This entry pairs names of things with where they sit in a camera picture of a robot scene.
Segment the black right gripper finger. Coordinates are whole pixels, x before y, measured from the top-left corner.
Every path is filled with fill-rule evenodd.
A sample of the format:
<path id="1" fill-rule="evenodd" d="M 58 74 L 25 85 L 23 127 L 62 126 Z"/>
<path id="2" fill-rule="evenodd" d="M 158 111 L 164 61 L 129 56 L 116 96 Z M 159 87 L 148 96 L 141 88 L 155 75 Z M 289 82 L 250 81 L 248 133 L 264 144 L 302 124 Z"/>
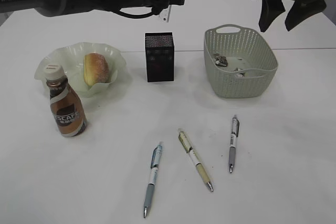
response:
<path id="1" fill-rule="evenodd" d="M 285 7 L 282 0 L 262 0 L 258 23 L 260 31 L 265 32 L 272 22 L 283 12 L 285 12 Z"/>
<path id="2" fill-rule="evenodd" d="M 287 31 L 291 31 L 311 16 L 323 12 L 326 6 L 325 0 L 317 0 L 311 3 L 295 1 L 285 20 Z"/>

